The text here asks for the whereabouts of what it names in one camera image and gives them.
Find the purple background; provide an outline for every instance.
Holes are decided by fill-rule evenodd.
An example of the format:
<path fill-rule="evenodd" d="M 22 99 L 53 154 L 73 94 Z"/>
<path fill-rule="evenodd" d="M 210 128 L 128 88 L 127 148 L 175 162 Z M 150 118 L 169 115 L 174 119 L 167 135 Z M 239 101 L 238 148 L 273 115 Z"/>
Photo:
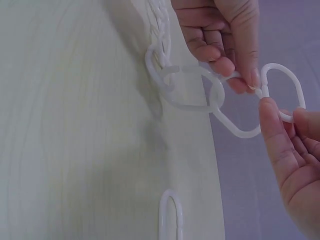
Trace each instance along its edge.
<path fill-rule="evenodd" d="M 320 1 L 260 1 L 260 68 L 279 63 L 301 82 L 306 107 L 320 111 Z M 298 106 L 293 82 L 268 74 L 270 95 L 281 109 Z M 210 84 L 204 79 L 208 93 Z M 221 110 L 239 128 L 258 120 L 258 98 L 236 95 L 228 87 Z M 221 185 L 226 240 L 304 240 L 285 212 L 262 136 L 240 139 L 210 115 Z"/>

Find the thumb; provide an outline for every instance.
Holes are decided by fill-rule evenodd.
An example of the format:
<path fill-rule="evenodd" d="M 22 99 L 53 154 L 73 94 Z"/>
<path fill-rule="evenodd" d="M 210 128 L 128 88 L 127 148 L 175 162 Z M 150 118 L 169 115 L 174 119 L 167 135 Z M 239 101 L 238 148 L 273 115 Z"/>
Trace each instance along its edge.
<path fill-rule="evenodd" d="M 293 112 L 293 119 L 301 135 L 320 141 L 320 112 L 308 112 L 304 108 L 298 108 Z"/>
<path fill-rule="evenodd" d="M 250 87 L 259 88 L 258 0 L 217 0 L 215 3 L 230 23 L 236 69 Z"/>

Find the white plastic link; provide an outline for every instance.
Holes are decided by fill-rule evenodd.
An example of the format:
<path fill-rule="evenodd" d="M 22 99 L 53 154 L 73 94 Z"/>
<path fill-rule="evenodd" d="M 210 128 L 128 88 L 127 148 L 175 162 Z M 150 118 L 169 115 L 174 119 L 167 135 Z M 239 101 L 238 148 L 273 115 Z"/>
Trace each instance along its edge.
<path fill-rule="evenodd" d="M 253 138 L 260 134 L 261 129 L 260 125 L 258 125 L 255 129 L 251 131 L 242 131 L 237 126 L 235 126 L 229 118 L 226 117 L 221 111 L 220 108 L 225 101 L 225 90 L 222 85 L 228 79 L 231 78 L 240 78 L 240 74 L 238 72 L 234 72 L 229 77 L 222 77 L 217 74 L 212 74 L 205 68 L 201 66 L 172 66 L 170 62 L 170 52 L 171 52 L 171 37 L 170 37 L 170 21 L 169 14 L 166 8 L 166 3 L 164 0 L 149 0 L 150 7 L 152 12 L 154 13 L 157 29 L 154 28 L 154 33 L 156 35 L 157 43 L 149 46 L 146 54 L 145 54 L 145 64 L 151 75 L 153 81 L 159 87 L 160 92 L 164 99 L 170 103 L 172 106 L 186 111 L 195 111 L 195 112 L 205 112 L 205 113 L 213 113 L 216 118 L 232 132 L 235 136 L 243 139 Z M 153 64 L 153 56 L 156 56 L 159 65 L 161 68 L 160 72 L 157 72 L 155 66 Z M 304 99 L 304 94 L 297 77 L 286 67 L 277 64 L 277 63 L 269 63 L 265 65 L 261 70 L 261 89 L 256 89 L 255 94 L 259 99 L 264 97 L 269 97 L 269 89 L 268 89 L 268 78 L 267 72 L 271 69 L 277 69 L 285 74 L 287 74 L 293 81 L 298 100 L 299 106 L 301 108 L 306 108 L 306 103 Z M 197 105 L 186 105 L 181 104 L 176 101 L 171 96 L 171 92 L 174 90 L 174 81 L 173 75 L 182 70 L 184 73 L 197 73 L 206 78 L 208 78 L 212 82 L 212 87 L 209 93 L 209 106 L 197 106 Z M 166 76 L 170 76 L 169 84 L 164 82 Z M 293 123 L 293 117 L 286 115 L 280 112 L 281 119 L 284 122 Z"/>

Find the interlocking plastic loop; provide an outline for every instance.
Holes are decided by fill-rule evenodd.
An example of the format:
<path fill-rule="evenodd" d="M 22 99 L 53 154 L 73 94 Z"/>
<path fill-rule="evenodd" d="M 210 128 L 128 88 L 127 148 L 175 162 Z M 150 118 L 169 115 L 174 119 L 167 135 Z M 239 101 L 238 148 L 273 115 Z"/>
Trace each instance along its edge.
<path fill-rule="evenodd" d="M 259 92 L 259 91 L 262 91 L 262 96 L 263 97 L 269 97 L 267 73 L 271 69 L 280 70 L 280 71 L 284 72 L 285 74 L 287 74 L 289 76 L 289 78 L 292 79 L 292 81 L 293 81 L 293 83 L 295 85 L 296 94 L 298 96 L 299 106 L 301 108 L 305 109 L 306 108 L 306 102 L 305 102 L 305 98 L 304 98 L 304 93 L 302 91 L 302 88 L 301 88 L 301 85 L 300 85 L 300 82 L 299 82 L 298 78 L 288 68 L 286 68 L 285 66 L 282 66 L 280 64 L 277 64 L 277 63 L 269 63 L 267 65 L 264 65 L 264 67 L 261 70 L 261 84 L 262 84 L 262 87 L 261 87 L 261 89 L 256 89 L 255 90 L 256 93 Z M 294 119 L 293 119 L 292 116 L 289 116 L 289 115 L 284 114 L 282 112 L 280 112 L 280 116 L 281 116 L 281 119 L 284 122 L 287 122 L 287 123 L 293 123 L 294 122 Z"/>
<path fill-rule="evenodd" d="M 146 54 L 145 54 L 145 64 L 150 73 L 153 81 L 157 84 L 162 93 L 164 99 L 170 103 L 172 106 L 186 111 L 195 111 L 195 112 L 205 112 L 205 113 L 213 113 L 216 118 L 227 128 L 229 129 L 235 136 L 243 139 L 248 139 L 255 137 L 261 132 L 260 125 L 258 125 L 255 129 L 251 131 L 242 131 L 238 127 L 236 127 L 229 118 L 226 117 L 221 111 L 220 108 L 225 101 L 225 90 L 223 87 L 223 82 L 231 78 L 241 78 L 238 72 L 234 72 L 229 77 L 222 77 L 217 74 L 212 74 L 208 70 L 200 66 L 173 66 L 170 63 L 170 51 L 171 51 L 171 38 L 170 38 L 170 22 L 169 22 L 169 14 L 166 8 L 166 4 L 164 0 L 149 0 L 150 7 L 152 12 L 156 18 L 157 29 L 153 26 L 153 32 L 156 35 L 157 43 L 152 44 Z M 154 54 L 157 56 L 159 66 L 161 70 L 158 72 L 155 69 L 153 64 L 153 56 Z M 255 94 L 259 97 L 259 99 L 264 97 L 269 97 L 269 89 L 268 89 L 268 78 L 267 72 L 271 69 L 277 69 L 285 74 L 287 74 L 293 81 L 298 100 L 299 106 L 301 108 L 306 108 L 306 103 L 304 99 L 304 95 L 302 92 L 302 88 L 297 77 L 286 67 L 277 64 L 277 63 L 269 63 L 265 65 L 261 70 L 261 89 L 258 88 L 255 90 Z M 196 106 L 196 105 L 186 105 L 181 104 L 179 102 L 174 101 L 171 96 L 172 91 L 175 88 L 173 75 L 178 73 L 179 71 L 184 73 L 196 73 L 208 78 L 212 82 L 212 87 L 210 90 L 209 96 L 209 105 L 206 106 Z M 169 84 L 166 84 L 164 79 L 169 75 Z M 284 122 L 293 123 L 293 117 L 286 115 L 284 113 L 280 113 L 281 119 Z"/>
<path fill-rule="evenodd" d="M 167 220 L 167 204 L 169 198 L 172 198 L 176 211 L 176 238 L 183 240 L 183 211 L 178 195 L 171 189 L 166 190 L 161 197 L 159 204 L 159 232 L 158 240 L 167 239 L 166 220 Z"/>

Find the hand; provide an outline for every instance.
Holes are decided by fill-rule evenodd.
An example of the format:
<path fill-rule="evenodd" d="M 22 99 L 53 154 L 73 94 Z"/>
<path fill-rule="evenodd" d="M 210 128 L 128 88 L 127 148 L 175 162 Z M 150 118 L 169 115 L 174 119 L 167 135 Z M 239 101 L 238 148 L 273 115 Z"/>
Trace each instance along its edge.
<path fill-rule="evenodd" d="M 237 93 L 260 87 L 258 0 L 171 0 L 190 52 L 225 77 Z"/>
<path fill-rule="evenodd" d="M 320 239 L 320 112 L 298 108 L 282 123 L 276 103 L 263 98 L 261 132 L 284 206 L 310 239 Z"/>

